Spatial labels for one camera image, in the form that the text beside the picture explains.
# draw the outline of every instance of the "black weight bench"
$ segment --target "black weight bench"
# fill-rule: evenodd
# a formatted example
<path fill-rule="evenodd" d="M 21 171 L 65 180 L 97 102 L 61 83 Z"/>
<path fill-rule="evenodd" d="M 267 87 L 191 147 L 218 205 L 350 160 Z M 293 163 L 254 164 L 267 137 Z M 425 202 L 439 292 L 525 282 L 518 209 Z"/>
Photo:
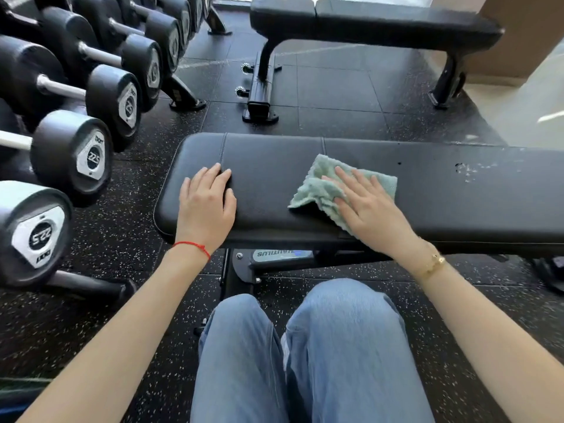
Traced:
<path fill-rule="evenodd" d="M 429 92 L 436 108 L 446 108 L 457 96 L 466 76 L 462 67 L 465 55 L 491 48 L 504 30 L 494 21 L 472 12 L 394 6 L 344 0 L 253 0 L 250 24 L 267 38 L 254 66 L 243 119 L 272 123 L 278 120 L 270 110 L 272 79 L 275 70 L 271 56 L 285 40 L 319 40 L 362 43 L 374 46 L 408 47 L 447 52 L 446 66 L 435 88 Z"/>
<path fill-rule="evenodd" d="M 443 254 L 564 255 L 564 194 L 554 193 L 564 189 L 564 152 L 489 145 L 195 134 L 178 147 L 155 225 L 172 243 L 182 181 L 220 162 L 233 170 L 229 186 L 237 197 L 235 225 L 223 244 L 222 296 L 262 272 L 387 259 L 315 205 L 287 208 L 320 153 L 397 176 L 396 203 Z"/>

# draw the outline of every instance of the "jeans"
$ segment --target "jeans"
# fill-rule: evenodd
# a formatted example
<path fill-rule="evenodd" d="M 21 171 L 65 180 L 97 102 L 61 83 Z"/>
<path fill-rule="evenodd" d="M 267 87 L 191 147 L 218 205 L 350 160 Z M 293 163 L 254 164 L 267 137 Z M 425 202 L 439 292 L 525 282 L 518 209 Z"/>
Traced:
<path fill-rule="evenodd" d="M 320 283 L 282 343 L 254 297 L 222 301 L 200 337 L 191 422 L 434 421 L 387 295 L 352 279 Z"/>

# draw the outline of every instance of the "green towel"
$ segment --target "green towel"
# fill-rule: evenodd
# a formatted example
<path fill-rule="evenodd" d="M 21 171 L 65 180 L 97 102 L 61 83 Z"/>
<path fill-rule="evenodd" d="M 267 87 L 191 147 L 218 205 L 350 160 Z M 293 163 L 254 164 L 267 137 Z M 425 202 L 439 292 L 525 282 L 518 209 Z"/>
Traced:
<path fill-rule="evenodd" d="M 336 166 L 341 166 L 348 174 L 351 174 L 351 170 L 353 169 L 352 166 L 339 162 L 339 160 L 335 160 L 324 155 L 318 155 L 314 160 L 314 164 L 307 173 L 306 179 L 303 181 L 303 184 L 300 186 L 296 194 L 294 194 L 294 197 L 288 207 L 300 207 L 315 202 L 318 208 L 326 213 L 336 225 L 349 234 L 353 234 L 339 213 L 339 209 L 336 204 L 333 202 L 335 197 L 347 200 L 345 194 L 331 181 L 321 179 L 321 176 L 325 175 L 326 177 L 340 182 L 341 179 L 335 173 Z M 359 171 L 368 179 L 375 175 L 379 183 L 382 184 L 382 187 L 384 187 L 386 193 L 388 193 L 392 199 L 395 198 L 395 190 L 398 186 L 397 177 L 390 177 L 389 175 L 367 171 L 364 169 L 359 169 Z"/>

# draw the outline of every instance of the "dumbbell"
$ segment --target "dumbbell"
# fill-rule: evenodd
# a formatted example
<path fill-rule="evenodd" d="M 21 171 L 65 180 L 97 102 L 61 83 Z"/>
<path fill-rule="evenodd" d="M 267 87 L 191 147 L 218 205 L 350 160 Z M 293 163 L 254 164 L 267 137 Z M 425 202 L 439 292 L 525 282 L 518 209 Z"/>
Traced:
<path fill-rule="evenodd" d="M 39 23 L 50 42 L 49 49 L 67 66 L 68 74 L 81 82 L 98 63 L 105 63 L 131 72 L 139 82 L 141 107 L 149 111 L 159 100 L 162 86 L 161 55 L 157 43 L 141 35 L 129 35 L 121 46 L 121 56 L 98 49 L 98 41 L 88 21 L 79 14 L 47 7 Z"/>
<path fill-rule="evenodd" d="M 71 240 L 72 206 L 53 188 L 0 181 L 0 286 L 47 281 Z"/>
<path fill-rule="evenodd" d="M 98 65 L 86 90 L 65 84 L 55 55 L 38 44 L 0 36 L 0 98 L 17 114 L 42 118 L 60 108 L 65 97 L 86 102 L 88 115 L 102 120 L 112 135 L 114 151 L 135 139 L 141 120 L 139 84 L 133 74 Z"/>
<path fill-rule="evenodd" d="M 48 113 L 32 136 L 0 131 L 0 151 L 29 151 L 38 181 L 65 193 L 75 206 L 93 204 L 108 186 L 112 141 L 97 118 L 66 110 Z"/>
<path fill-rule="evenodd" d="M 73 0 L 74 12 L 84 16 L 92 25 L 102 47 L 114 52 L 130 34 L 144 35 L 159 45 L 162 55 L 162 74 L 168 77 L 178 67 L 180 34 L 178 21 L 164 13 L 152 11 L 145 23 L 145 32 L 124 25 L 116 0 Z"/>
<path fill-rule="evenodd" d="M 116 0 L 121 8 L 123 21 L 131 26 L 138 26 L 138 18 L 144 21 L 155 10 L 153 8 L 143 6 L 140 0 Z M 162 13 L 173 17 L 178 21 L 180 28 L 180 54 L 182 57 L 188 47 L 190 38 L 191 19 L 190 19 L 190 5 L 188 0 L 157 0 L 159 6 L 162 7 Z"/>

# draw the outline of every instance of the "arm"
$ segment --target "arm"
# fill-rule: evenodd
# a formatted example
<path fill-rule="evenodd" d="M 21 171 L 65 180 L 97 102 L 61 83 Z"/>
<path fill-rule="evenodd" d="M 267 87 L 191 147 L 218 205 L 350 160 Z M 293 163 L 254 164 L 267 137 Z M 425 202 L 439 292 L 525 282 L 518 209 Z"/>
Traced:
<path fill-rule="evenodd" d="M 335 171 L 349 201 L 335 203 L 349 227 L 415 277 L 509 419 L 561 421 L 564 366 L 452 266 L 434 264 L 437 250 L 417 237 L 376 177 L 369 181 L 357 171 L 353 177 Z"/>
<path fill-rule="evenodd" d="M 219 165 L 186 179 L 180 190 L 176 241 L 219 247 L 235 220 L 231 175 Z M 18 419 L 19 423 L 120 422 L 174 313 L 207 256 L 178 245 L 159 268 Z"/>

